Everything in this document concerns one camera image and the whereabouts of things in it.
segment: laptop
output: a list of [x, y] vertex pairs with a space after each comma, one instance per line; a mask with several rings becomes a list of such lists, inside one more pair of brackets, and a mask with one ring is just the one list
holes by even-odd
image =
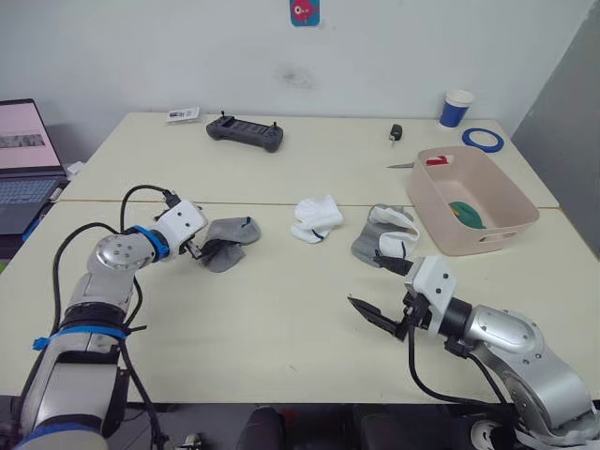
[[64, 179], [36, 102], [0, 101], [0, 235], [22, 234]]

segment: white wall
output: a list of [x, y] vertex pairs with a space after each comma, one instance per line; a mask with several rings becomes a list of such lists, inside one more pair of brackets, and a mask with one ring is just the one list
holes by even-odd
[[33, 97], [65, 159], [130, 111], [434, 117], [462, 87], [512, 133], [593, 0], [0, 1], [0, 98]]

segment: blue ring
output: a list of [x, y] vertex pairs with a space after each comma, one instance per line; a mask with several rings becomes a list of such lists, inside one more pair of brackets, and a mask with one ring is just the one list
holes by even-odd
[[146, 236], [148, 240], [152, 243], [152, 245], [155, 247], [155, 249], [157, 250], [157, 258], [155, 259], [155, 262], [158, 262], [164, 257], [169, 256], [169, 248], [165, 246], [162, 242], [160, 242], [158, 238], [154, 236], [151, 232], [146, 230], [144, 227], [141, 227], [140, 225], [134, 225], [131, 228], [136, 232]]
[[73, 333], [96, 333], [98, 335], [111, 336], [119, 340], [125, 340], [127, 338], [127, 335], [122, 330], [119, 330], [117, 328], [109, 328], [108, 326], [96, 325], [80, 325], [73, 326], [71, 328], [65, 328], [62, 331], [54, 333], [50, 337], [38, 337], [36, 340], [34, 340], [33, 349], [37, 350], [38, 352], [41, 352], [50, 345], [54, 338], [58, 338], [59, 336], [63, 335], [71, 335]]
[[26, 443], [29, 443], [34, 439], [41, 438], [49, 434], [61, 433], [63, 431], [89, 431], [91, 433], [100, 434], [100, 432], [95, 428], [86, 427], [85, 425], [73, 422], [67, 422], [65, 424], [42, 425], [25, 436], [25, 438], [20, 441], [19, 445], [17, 445], [15, 448], [23, 448]]
[[[482, 145], [481, 143], [477, 143], [471, 139], [471, 133], [475, 131], [482, 131], [487, 134], [491, 134], [494, 138], [498, 140], [496, 145]], [[504, 139], [500, 137], [499, 134], [494, 133], [493, 131], [485, 128], [469, 128], [466, 129], [464, 133], [462, 133], [462, 141], [471, 147], [477, 147], [480, 150], [483, 150], [486, 153], [496, 153], [501, 148], [504, 147]]]

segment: floor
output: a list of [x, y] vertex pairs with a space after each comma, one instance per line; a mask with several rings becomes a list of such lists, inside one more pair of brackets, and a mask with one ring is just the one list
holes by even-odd
[[[126, 420], [108, 440], [111, 450], [147, 450], [150, 448], [150, 426], [139, 405], [127, 408]], [[160, 412], [163, 432], [169, 435], [166, 448], [183, 443], [188, 434], [201, 433], [207, 445], [202, 450], [234, 450], [237, 440], [256, 404], [186, 404], [171, 405]], [[287, 423], [287, 434], [293, 450], [344, 450], [344, 419], [351, 405], [272, 405]], [[442, 405], [389, 405], [389, 411], [405, 425], [415, 446], [399, 448], [418, 450], [473, 449], [468, 433], [472, 419], [457, 418], [456, 412]], [[10, 418], [10, 397], [0, 396], [0, 424]]]

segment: laptop screen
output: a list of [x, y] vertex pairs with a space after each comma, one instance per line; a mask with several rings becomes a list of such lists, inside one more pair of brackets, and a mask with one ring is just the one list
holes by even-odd
[[0, 101], [0, 174], [62, 172], [36, 103]]

